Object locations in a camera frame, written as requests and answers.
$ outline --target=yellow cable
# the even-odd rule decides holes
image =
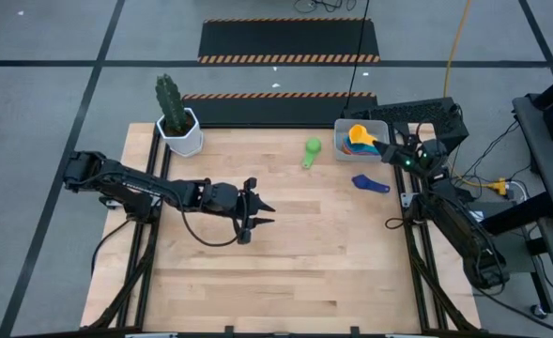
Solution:
[[[461,180],[462,182],[468,184],[468,185],[471,185],[472,187],[484,187],[484,188],[493,188],[494,187],[494,184],[495,183],[485,183],[485,184],[480,184],[480,183],[474,183],[474,182],[470,182],[469,180],[467,179],[464,179],[464,177],[458,175],[456,172],[455,172],[455,169],[453,169],[452,167],[452,164],[449,163],[449,161],[447,161],[447,165],[449,165],[449,167],[452,169],[452,173],[454,174],[454,177]]]
[[[460,36],[462,35],[462,28],[464,28],[464,21],[468,17],[468,11],[470,9],[470,3],[472,0],[466,2],[464,7],[464,14],[462,15],[462,20],[460,20],[460,25],[457,27],[457,32],[455,33],[455,39],[453,40],[452,52],[449,54],[449,60],[447,60],[447,69],[445,70],[445,85],[443,86],[443,98],[447,98],[447,87],[449,86],[449,74],[452,70],[452,61],[455,56],[455,50],[457,49],[457,44],[460,41]]]

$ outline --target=cart wheel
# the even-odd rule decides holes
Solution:
[[[532,315],[536,316],[537,318],[539,319],[546,319],[547,318],[547,313],[545,311],[543,311],[543,309],[541,308],[541,305],[532,305],[530,307],[530,312],[532,313]]]

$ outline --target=yellow and black hazard stripe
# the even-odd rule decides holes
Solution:
[[[272,98],[346,98],[348,92],[317,92],[317,93],[246,93],[246,94],[185,94],[183,100],[213,100],[213,99],[272,99]],[[351,92],[353,98],[375,98],[372,92]]]
[[[291,54],[291,55],[204,55],[202,64],[302,64],[302,63],[370,63],[380,61],[376,54]]]
[[[317,21],[361,21],[362,18],[255,18],[255,19],[208,19],[204,23],[270,23],[270,22],[317,22]]]

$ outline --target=hexagonal pot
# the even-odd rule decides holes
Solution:
[[[182,157],[190,157],[194,154],[199,153],[203,149],[203,132],[201,127],[199,127],[199,121],[197,116],[194,115],[194,112],[191,108],[184,108],[184,111],[189,114],[194,120],[194,125],[184,136],[167,136],[163,132],[163,119],[162,115],[159,120],[157,120],[157,128],[160,131],[161,137],[170,149]]]

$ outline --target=cable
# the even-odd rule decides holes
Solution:
[[[532,235],[532,232],[537,228],[537,225],[535,224],[535,226],[533,226],[530,230],[529,230],[529,238],[530,236]]]
[[[318,5],[322,5],[324,6],[324,9],[328,12],[328,13],[332,13],[334,12],[335,10],[341,8],[343,6],[343,0],[337,0],[334,4],[330,4],[324,0],[305,0],[307,2],[307,5],[308,7],[310,8],[309,10],[302,10],[300,9],[299,7],[299,3],[303,1],[303,0],[297,0],[295,1],[295,3],[293,4],[293,7],[295,8],[295,10],[299,13],[303,13],[303,14],[307,14],[307,13],[311,13],[313,11],[315,11],[317,8],[318,8]],[[355,8],[355,6],[358,4],[358,1],[357,0],[347,0],[346,1],[346,5],[345,5],[345,8],[347,9],[347,11],[351,11],[353,10],[353,8]]]
[[[460,20],[460,25],[457,27],[457,32],[455,33],[455,38],[453,39],[452,52],[449,54],[449,60],[447,60],[447,68],[445,70],[445,84],[443,85],[443,98],[447,97],[447,87],[449,86],[449,74],[452,71],[452,61],[455,56],[455,50],[457,50],[457,44],[460,41],[460,36],[462,35],[462,28],[464,28],[464,22],[468,17],[468,12],[470,9],[471,0],[466,2],[464,7],[464,14],[462,14],[462,20]]]
[[[493,150],[493,148],[501,141],[501,139],[503,139],[504,136],[506,136],[507,134],[509,134],[510,132],[512,131],[515,131],[519,126],[515,126],[518,122],[517,121],[514,121],[512,124],[510,124],[510,126],[500,135],[498,136],[498,138],[496,138],[495,140],[493,140],[489,146],[484,150],[483,152],[483,155],[481,155],[471,166],[470,168],[464,173],[464,175],[462,175],[461,177],[459,177],[460,179],[463,178],[464,176],[466,176],[472,169],[474,169],[474,175],[477,176],[476,174],[476,168],[481,164],[481,162],[483,161],[483,159]]]
[[[476,287],[477,290],[479,290],[485,297],[489,298],[490,300],[493,300],[495,303],[497,303],[498,305],[506,308],[507,310],[510,310],[512,311],[513,313],[517,314],[517,315],[522,315],[523,317],[527,318],[528,320],[530,320],[531,322],[533,323],[536,323],[536,324],[539,324],[541,325],[542,327],[544,328],[547,328],[547,329],[550,329],[550,330],[553,330],[553,326],[539,320],[539,319],[536,319],[536,318],[533,318],[531,315],[528,315],[526,313],[523,313],[522,311],[518,310],[518,309],[515,309],[513,308],[512,306],[502,302],[501,300],[498,300],[496,298],[494,298],[493,296],[487,294],[486,292],[484,292],[483,290],[481,290],[480,288]]]
[[[453,178],[456,178],[458,180],[461,180],[462,182],[464,182],[465,184],[468,184],[469,186],[472,186],[472,187],[485,187],[485,188],[491,188],[493,185],[491,183],[486,183],[486,184],[483,184],[483,183],[474,183],[474,182],[470,182],[469,180],[466,179],[466,177],[474,177],[474,178],[477,178],[480,180],[488,180],[488,179],[483,179],[482,177],[477,177],[476,175],[468,175],[468,176],[463,176],[461,177],[459,174],[457,174],[455,172],[455,170],[453,169],[452,167],[452,173],[455,175]]]
[[[123,175],[124,173],[119,172],[119,171],[109,171],[109,172],[98,173],[98,174],[94,175],[93,177],[89,177],[89,178],[87,178],[83,181],[77,182],[77,183],[80,184],[80,185],[84,185],[88,182],[92,182],[92,181],[98,179],[99,177],[104,177],[105,175],[116,175],[116,174]]]
[[[353,75],[351,75],[351,83],[349,84],[349,92],[347,94],[347,100],[345,103],[345,107],[343,110],[349,108],[349,100],[351,99],[351,90],[353,90],[353,83],[355,83],[355,74],[358,70],[358,62],[360,60],[360,53],[361,53],[361,42],[363,41],[363,27],[366,23],[366,17],[368,16],[368,8],[370,7],[370,0],[366,1],[366,8],[363,11],[363,18],[361,19],[361,31],[360,31],[360,42],[358,43],[358,51],[355,54],[355,61],[353,62]]]
[[[530,163],[529,163],[529,165],[527,165],[526,167],[524,167],[524,168],[522,168],[522,169],[516,171],[515,173],[513,173],[513,174],[510,176],[510,178],[508,178],[508,180],[512,180],[512,178],[514,178],[516,175],[522,173],[523,171],[525,171],[525,170],[527,170],[527,169],[529,169],[529,168],[530,168]]]
[[[527,200],[527,192],[522,188],[522,185],[520,185],[518,182],[510,181],[510,184],[516,185],[516,187],[520,188],[520,191],[522,191],[522,202]]]
[[[541,263],[541,270],[543,271],[543,275],[545,277],[545,280],[547,281],[549,286],[551,286],[551,288],[553,288],[553,283],[551,283],[551,281],[549,280],[549,277],[547,277],[547,271],[545,271],[545,265],[543,264],[543,259],[541,258],[540,255],[538,255],[537,258],[539,259],[539,263]]]
[[[527,188],[527,185],[523,181],[521,181],[519,179],[512,179],[512,182],[518,182],[518,183],[522,184],[522,187],[524,188],[524,192],[527,194],[527,199],[530,198],[529,188]]]
[[[401,221],[399,224],[397,225],[394,225],[394,226],[389,226],[389,222],[390,221]],[[385,221],[385,227],[389,230],[395,230],[395,229],[399,229],[400,227],[404,226],[404,220],[403,219],[400,219],[398,217],[391,217],[389,218],[387,221]]]
[[[241,192],[241,197],[242,197],[241,199],[242,199],[243,208],[245,210],[244,217],[243,217],[243,221],[244,221],[247,219],[247,200],[245,200],[245,196],[243,195],[243,192]],[[212,248],[224,247],[234,243],[237,240],[238,236],[242,234],[244,229],[241,227],[234,238],[224,243],[209,243],[207,241],[204,241],[202,238],[198,237],[197,234],[194,233],[194,231],[192,231],[191,226],[189,225],[189,221],[186,219],[186,213],[184,212],[184,208],[182,207],[182,198],[178,194],[176,194],[176,198],[178,201],[178,205],[180,206],[180,214],[182,215],[182,221],[184,222],[184,226],[186,226],[186,229],[189,231],[191,236],[193,236],[194,239],[196,239],[199,243]]]
[[[123,229],[126,224],[128,224],[130,220],[126,220],[122,224],[120,224],[117,228],[112,230],[107,236],[105,236],[103,239],[100,240],[99,244],[97,244],[97,248],[95,248],[95,251],[92,253],[92,261],[90,262],[90,275],[92,276],[93,272],[95,272],[95,263],[97,261],[97,254],[99,253],[100,247],[103,245],[105,240],[107,240],[109,237],[115,235],[119,230]]]

